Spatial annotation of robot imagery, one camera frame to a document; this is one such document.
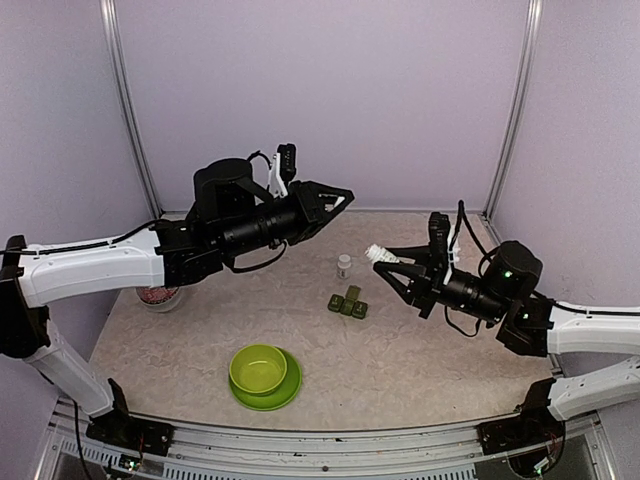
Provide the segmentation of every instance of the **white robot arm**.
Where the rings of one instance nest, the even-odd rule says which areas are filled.
[[[312,238],[354,198],[349,190],[292,182],[295,153],[295,146],[280,145],[273,163],[256,152],[197,171],[195,203],[185,220],[156,220],[120,237],[64,245],[27,245],[23,236],[11,237],[0,270],[0,353],[35,367],[76,401],[91,418],[89,437],[166,455],[171,425],[131,417],[122,389],[65,341],[47,305],[106,290],[190,285],[225,266],[243,273],[273,263],[287,244]],[[273,194],[253,181],[256,157],[269,165]],[[283,244],[270,261],[234,265],[243,253]]]
[[[452,265],[462,221],[484,254],[477,275]],[[434,305],[440,303],[445,307],[447,323],[466,336],[475,336],[482,322],[486,322],[487,328],[499,325],[496,338],[518,355],[546,357],[570,352],[636,355],[586,375],[534,383],[518,416],[479,425],[485,454],[559,438],[565,420],[640,398],[640,308],[586,307],[541,295],[535,287],[542,262],[516,241],[503,242],[487,252],[471,229],[462,202],[455,227],[446,215],[436,212],[429,219],[428,233],[428,245],[389,248],[384,255],[376,247],[378,255],[370,256],[374,271],[407,304],[418,308],[421,317],[427,318]],[[453,324],[448,309],[476,317],[475,334]]]

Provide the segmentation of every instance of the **green bowl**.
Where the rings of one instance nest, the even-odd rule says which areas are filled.
[[[272,345],[249,345],[239,350],[229,365],[229,378],[243,392],[269,395],[287,375],[287,360]]]
[[[287,375],[280,386],[269,395],[249,395],[236,387],[229,377],[229,388],[234,398],[243,407],[261,412],[269,412],[288,405],[296,398],[302,385],[302,369],[296,358],[286,350],[280,349],[287,359]]]

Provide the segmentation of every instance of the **marble surface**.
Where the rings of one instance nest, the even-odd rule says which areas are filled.
[[[285,430],[353,430],[444,424],[509,413],[532,382],[550,376],[546,359],[518,357],[483,329],[468,339],[448,327],[442,308],[428,320],[405,305],[371,269],[371,243],[409,246],[427,241],[428,215],[340,215],[314,239],[291,247],[256,273],[224,271],[185,289],[167,314],[147,311],[123,291],[93,353],[95,367],[113,377],[134,412],[213,425]],[[491,242],[478,218],[472,224]],[[463,230],[459,268],[480,259]],[[341,253],[352,276],[336,277]],[[272,252],[239,259],[249,265]],[[362,287],[364,320],[326,308],[332,293]],[[453,313],[472,330],[474,319]],[[303,369],[298,397],[275,412],[235,402],[228,365],[241,347],[270,343],[289,350]]]

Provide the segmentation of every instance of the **lavender wall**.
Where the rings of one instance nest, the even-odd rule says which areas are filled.
[[[133,101],[166,210],[222,157],[299,149],[356,205],[471,209],[499,157],[527,0],[118,2]]]
[[[99,2],[0,2],[0,241],[67,242],[149,216],[133,167]],[[52,305],[88,357],[113,293]],[[0,476],[26,478],[57,393],[0,357]]]
[[[640,3],[546,2],[495,224],[541,258],[541,290],[591,305],[640,295]],[[569,374],[618,358],[572,355]],[[640,471],[640,403],[601,412],[624,478]]]

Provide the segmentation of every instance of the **metal frame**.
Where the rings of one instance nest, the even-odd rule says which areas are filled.
[[[485,206],[485,216],[489,221],[493,218],[498,206],[498,201],[500,200],[500,195],[504,189],[507,172],[511,164],[513,148],[518,136],[518,129],[527,97],[527,89],[533,66],[535,47],[538,41],[541,16],[542,0],[529,0],[529,11],[527,14],[524,41],[522,43],[522,53],[520,55],[520,66],[518,67],[516,91],[513,96],[513,103],[511,104],[507,131],[502,142],[498,168],[496,169],[487,204]]]
[[[309,477],[466,480],[475,478],[477,462],[506,458],[528,450],[483,456],[475,429],[479,421],[365,432],[289,432],[171,423],[176,431],[169,455],[145,455],[137,473],[139,477],[162,480],[216,477],[223,480]],[[87,418],[81,415],[81,431],[86,424]],[[615,480],[611,451],[597,415],[568,422],[567,438],[577,436],[585,436],[589,444],[598,479]],[[114,460],[123,453],[136,455],[84,436],[82,442],[87,461],[103,466],[107,466],[109,460],[112,465],[117,463]],[[61,454],[77,456],[73,406],[69,400],[58,402],[39,453],[34,480],[52,479]]]
[[[109,54],[111,56],[111,65],[113,67],[118,97],[120,99],[120,107],[122,108],[122,115],[127,127],[131,149],[133,150],[136,170],[138,172],[140,182],[142,183],[149,212],[151,212],[154,218],[160,218],[162,216],[162,208],[160,206],[160,201],[158,200],[158,194],[153,183],[153,178],[151,177],[149,164],[147,163],[147,158],[145,156],[144,149],[142,148],[140,130],[133,110],[129,83],[127,82],[127,71],[124,63],[122,42],[120,41],[120,32],[118,30],[118,16],[116,13],[115,0],[100,0],[100,6],[102,11],[102,21],[104,23],[104,31],[107,38],[107,46],[109,47]]]

